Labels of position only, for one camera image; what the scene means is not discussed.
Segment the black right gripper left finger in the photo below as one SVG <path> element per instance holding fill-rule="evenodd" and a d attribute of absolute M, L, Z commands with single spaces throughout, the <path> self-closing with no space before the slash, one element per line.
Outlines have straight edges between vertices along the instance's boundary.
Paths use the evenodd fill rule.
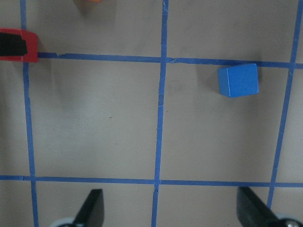
<path fill-rule="evenodd" d="M 77 213 L 74 227 L 101 227 L 104 223 L 104 198 L 102 189 L 92 189 Z"/>

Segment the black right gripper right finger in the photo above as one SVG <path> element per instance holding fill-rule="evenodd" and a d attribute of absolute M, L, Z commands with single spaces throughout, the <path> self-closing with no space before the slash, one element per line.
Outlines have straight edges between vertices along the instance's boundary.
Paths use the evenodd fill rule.
<path fill-rule="evenodd" d="M 237 218 L 243 227 L 276 227 L 279 219 L 249 187 L 238 187 Z"/>

